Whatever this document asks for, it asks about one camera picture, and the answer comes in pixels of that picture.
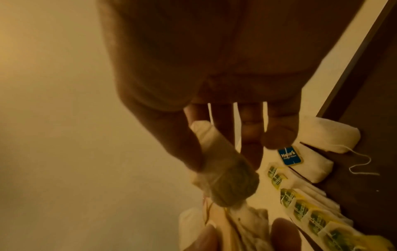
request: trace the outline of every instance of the beige background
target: beige background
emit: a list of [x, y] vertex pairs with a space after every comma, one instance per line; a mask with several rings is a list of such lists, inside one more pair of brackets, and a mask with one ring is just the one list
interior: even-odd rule
[[[366, 1], [303, 113], [317, 113], [385, 2]], [[266, 193], [253, 204], [276, 207]], [[1, 0], [1, 250], [176, 250], [178, 214], [200, 202], [117, 100], [93, 1]]]

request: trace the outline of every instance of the wooden surface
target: wooden surface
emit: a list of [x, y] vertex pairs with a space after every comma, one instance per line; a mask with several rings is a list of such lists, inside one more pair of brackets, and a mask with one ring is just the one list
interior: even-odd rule
[[319, 115], [359, 128], [361, 141], [354, 150], [371, 156], [372, 162], [354, 171], [378, 172], [381, 176], [349, 172], [348, 167], [367, 162], [365, 157], [316, 150], [335, 162], [333, 172], [317, 186], [341, 205], [342, 213], [354, 221], [358, 231], [382, 235], [397, 246], [396, 6], [346, 81], [336, 88]]

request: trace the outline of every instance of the hand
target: hand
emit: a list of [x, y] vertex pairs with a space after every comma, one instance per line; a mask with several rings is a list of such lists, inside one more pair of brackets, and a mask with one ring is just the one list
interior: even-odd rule
[[361, 3], [100, 0], [98, 7], [121, 100], [170, 154], [199, 170], [201, 148], [188, 125], [210, 119], [208, 103], [231, 143], [238, 103], [241, 152], [256, 169], [263, 146], [294, 141], [301, 88]]
[[[290, 221], [276, 219], [272, 224], [270, 234], [275, 251], [300, 251], [301, 238], [298, 228]], [[217, 251], [218, 236], [212, 225], [207, 225], [198, 239], [185, 251]]]

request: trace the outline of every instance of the white string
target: white string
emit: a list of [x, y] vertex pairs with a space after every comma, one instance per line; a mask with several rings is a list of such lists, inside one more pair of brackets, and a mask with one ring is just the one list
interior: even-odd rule
[[371, 159], [370, 156], [365, 155], [365, 154], [362, 154], [362, 153], [358, 153], [358, 152], [356, 152], [356, 151], [354, 151], [354, 150], [352, 150], [352, 149], [350, 149], [349, 147], [344, 146], [344, 145], [335, 145], [335, 144], [328, 144], [328, 145], [331, 145], [331, 146], [341, 146], [341, 147], [344, 147], [344, 148], [350, 150], [351, 152], [353, 152], [353, 153], [355, 153], [355, 154], [357, 154], [357, 155], [360, 155], [360, 156], [363, 156], [363, 157], [367, 157], [367, 158], [368, 158], [368, 162], [367, 162], [367, 163], [364, 163], [364, 164], [355, 164], [355, 165], [349, 167], [349, 171], [350, 171], [352, 174], [354, 174], [354, 175], [375, 175], [375, 176], [380, 176], [380, 174], [377, 173], [377, 172], [355, 172], [355, 171], [352, 170], [352, 168], [354, 168], [354, 167], [363, 166], [363, 165], [368, 165], [369, 163], [371, 163], [372, 159]]

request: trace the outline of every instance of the blue label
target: blue label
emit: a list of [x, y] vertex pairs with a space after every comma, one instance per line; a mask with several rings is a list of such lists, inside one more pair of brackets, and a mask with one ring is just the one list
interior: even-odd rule
[[285, 165], [290, 166], [302, 163], [302, 159], [298, 156], [297, 152], [292, 146], [278, 150], [278, 154], [280, 154]]

